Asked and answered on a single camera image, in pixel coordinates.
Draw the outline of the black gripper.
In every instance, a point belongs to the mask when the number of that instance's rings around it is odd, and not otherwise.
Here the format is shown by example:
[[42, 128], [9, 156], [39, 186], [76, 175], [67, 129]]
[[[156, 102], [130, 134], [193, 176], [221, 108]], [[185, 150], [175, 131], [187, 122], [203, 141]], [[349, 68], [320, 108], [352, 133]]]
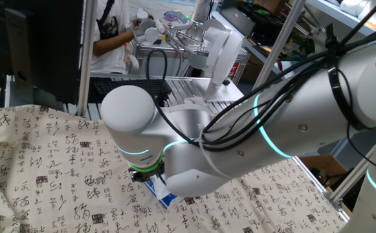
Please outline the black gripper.
[[129, 172], [133, 182], [148, 182], [151, 181], [151, 177], [159, 178], [160, 175], [164, 175], [164, 162], [159, 162], [158, 164], [147, 169], [140, 169], [131, 165]]

